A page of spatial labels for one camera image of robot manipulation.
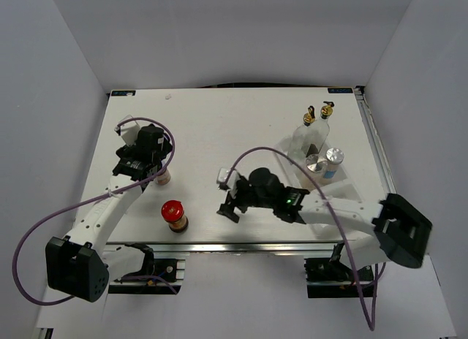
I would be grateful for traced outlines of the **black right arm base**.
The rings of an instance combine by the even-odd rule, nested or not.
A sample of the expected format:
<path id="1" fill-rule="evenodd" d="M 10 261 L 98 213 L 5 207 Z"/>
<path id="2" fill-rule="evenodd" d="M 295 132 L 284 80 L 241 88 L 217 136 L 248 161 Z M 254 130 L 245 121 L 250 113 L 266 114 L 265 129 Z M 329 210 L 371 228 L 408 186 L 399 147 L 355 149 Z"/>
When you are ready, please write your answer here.
<path id="1" fill-rule="evenodd" d="M 328 258 L 305 259 L 307 296 L 309 299 L 358 298 L 352 270 L 340 262 L 344 243 L 337 243 Z"/>

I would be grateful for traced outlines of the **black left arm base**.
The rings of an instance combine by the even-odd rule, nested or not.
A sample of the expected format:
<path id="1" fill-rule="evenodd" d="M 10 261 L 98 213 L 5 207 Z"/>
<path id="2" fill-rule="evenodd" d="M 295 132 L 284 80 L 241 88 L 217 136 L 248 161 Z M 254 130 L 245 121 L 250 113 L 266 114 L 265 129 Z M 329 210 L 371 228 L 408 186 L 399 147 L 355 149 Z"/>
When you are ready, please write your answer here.
<path id="1" fill-rule="evenodd" d="M 105 264 L 110 268 L 110 294 L 177 295 L 184 279 L 183 259 L 156 256 L 142 243 L 127 243 L 106 252 Z"/>

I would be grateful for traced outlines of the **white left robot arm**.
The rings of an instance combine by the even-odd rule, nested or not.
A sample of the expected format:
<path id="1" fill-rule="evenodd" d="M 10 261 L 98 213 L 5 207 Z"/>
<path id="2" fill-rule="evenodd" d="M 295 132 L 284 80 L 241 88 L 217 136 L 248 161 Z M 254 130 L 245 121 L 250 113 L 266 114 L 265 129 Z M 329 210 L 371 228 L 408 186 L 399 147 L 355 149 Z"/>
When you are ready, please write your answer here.
<path id="1" fill-rule="evenodd" d="M 173 149 L 164 129 L 137 124 L 118 129 L 124 140 L 104 196 L 64 237 L 52 237 L 45 247 L 48 286 L 88 302 L 97 301 L 118 279 L 150 278 L 155 271 L 153 250 L 127 243 L 105 252 L 110 235 L 130 206 L 143 194 Z"/>

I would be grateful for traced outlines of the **clear round glass oil bottle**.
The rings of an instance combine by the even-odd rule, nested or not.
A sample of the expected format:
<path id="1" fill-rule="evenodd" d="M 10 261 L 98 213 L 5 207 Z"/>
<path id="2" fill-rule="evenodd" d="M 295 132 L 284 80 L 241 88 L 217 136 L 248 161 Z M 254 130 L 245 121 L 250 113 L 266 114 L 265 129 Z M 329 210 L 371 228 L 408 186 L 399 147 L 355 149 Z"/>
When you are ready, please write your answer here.
<path id="1" fill-rule="evenodd" d="M 311 145 L 312 124 L 315 120 L 315 109 L 313 106 L 309 106 L 307 112 L 303 115 L 303 124 L 292 134 L 292 139 L 287 150 L 287 155 L 291 159 L 301 161 L 306 158 Z"/>

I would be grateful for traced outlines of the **red cap sauce jar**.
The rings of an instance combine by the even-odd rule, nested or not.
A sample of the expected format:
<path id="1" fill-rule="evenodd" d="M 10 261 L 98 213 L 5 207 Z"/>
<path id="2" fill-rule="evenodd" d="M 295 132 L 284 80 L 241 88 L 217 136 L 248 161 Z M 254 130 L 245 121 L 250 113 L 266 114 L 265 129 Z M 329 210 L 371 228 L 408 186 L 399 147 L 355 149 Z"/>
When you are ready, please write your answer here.
<path id="1" fill-rule="evenodd" d="M 180 201 L 166 201 L 161 208 L 161 215 L 175 233 L 182 233 L 189 226 L 189 220 Z"/>

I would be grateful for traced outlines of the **square glass bottle gold spout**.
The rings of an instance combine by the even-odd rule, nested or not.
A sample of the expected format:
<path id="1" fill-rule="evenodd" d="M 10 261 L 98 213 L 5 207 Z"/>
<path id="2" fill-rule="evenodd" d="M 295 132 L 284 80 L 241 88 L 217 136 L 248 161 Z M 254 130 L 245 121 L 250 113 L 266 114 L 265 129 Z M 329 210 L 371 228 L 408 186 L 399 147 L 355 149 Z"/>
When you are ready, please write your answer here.
<path id="1" fill-rule="evenodd" d="M 323 103 L 324 105 L 320 109 L 319 118 L 316 117 L 315 108 L 313 106 L 308 108 L 311 121 L 308 125 L 308 137 L 306 141 L 306 143 L 309 144 L 306 152 L 307 156 L 320 153 L 330 131 L 328 120 L 333 113 L 335 104 L 330 101 L 324 101 Z"/>

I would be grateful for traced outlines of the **silver lid shaker bottle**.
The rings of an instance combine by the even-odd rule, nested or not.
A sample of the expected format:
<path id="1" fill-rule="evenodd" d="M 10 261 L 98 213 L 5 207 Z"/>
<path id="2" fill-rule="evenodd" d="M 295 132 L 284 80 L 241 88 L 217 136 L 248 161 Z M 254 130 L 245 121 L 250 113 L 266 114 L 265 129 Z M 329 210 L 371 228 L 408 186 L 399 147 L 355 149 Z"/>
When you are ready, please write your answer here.
<path id="1" fill-rule="evenodd" d="M 325 159 L 327 165 L 322 179 L 330 180 L 336 174 L 337 169 L 344 161 L 344 152 L 339 148 L 329 148 L 325 152 Z"/>

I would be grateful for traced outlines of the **small jar with white lid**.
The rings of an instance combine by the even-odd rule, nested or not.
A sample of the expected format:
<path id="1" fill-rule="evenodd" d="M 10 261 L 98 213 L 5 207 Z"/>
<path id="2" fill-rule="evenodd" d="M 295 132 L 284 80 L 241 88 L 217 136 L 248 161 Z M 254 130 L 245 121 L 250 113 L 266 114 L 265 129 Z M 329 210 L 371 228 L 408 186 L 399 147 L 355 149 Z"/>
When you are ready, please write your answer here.
<path id="1" fill-rule="evenodd" d="M 161 171 L 161 173 L 157 175 L 155 179 L 156 183 L 160 186 L 168 184 L 170 180 L 171 180 L 171 174 L 169 172 L 169 169 L 164 169 L 163 171 Z"/>

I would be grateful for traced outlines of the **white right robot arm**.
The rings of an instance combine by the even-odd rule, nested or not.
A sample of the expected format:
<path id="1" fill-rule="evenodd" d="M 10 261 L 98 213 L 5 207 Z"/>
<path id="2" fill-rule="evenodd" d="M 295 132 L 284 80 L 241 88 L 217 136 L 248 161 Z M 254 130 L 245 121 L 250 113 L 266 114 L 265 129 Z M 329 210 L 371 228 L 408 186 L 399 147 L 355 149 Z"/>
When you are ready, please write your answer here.
<path id="1" fill-rule="evenodd" d="M 270 209 L 289 224 L 327 224 L 364 233 L 330 261 L 331 273 L 338 279 L 348 279 L 370 264 L 394 262 L 411 269 L 423 265 L 432 223 L 399 194 L 388 194 L 378 202 L 321 199 L 306 189 L 285 186 L 265 167 L 249 177 L 222 168 L 216 182 L 227 193 L 217 213 L 233 222 L 239 220 L 235 209 L 245 213 L 255 207 Z"/>

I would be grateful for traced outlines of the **silver cone cap grinder bottle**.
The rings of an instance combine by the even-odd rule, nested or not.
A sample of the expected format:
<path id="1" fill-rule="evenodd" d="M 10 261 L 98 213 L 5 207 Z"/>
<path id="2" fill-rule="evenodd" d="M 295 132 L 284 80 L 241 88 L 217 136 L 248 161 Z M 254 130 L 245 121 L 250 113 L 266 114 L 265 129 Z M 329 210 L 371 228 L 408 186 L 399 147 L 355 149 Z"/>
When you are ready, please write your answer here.
<path id="1" fill-rule="evenodd" d="M 303 168 L 314 179 L 314 181 L 319 184 L 322 176 L 325 174 L 327 166 L 328 161 L 325 157 L 319 154 L 312 154 L 306 157 Z M 300 183 L 302 188 L 308 189 L 309 191 L 315 190 L 314 184 L 302 172 Z"/>

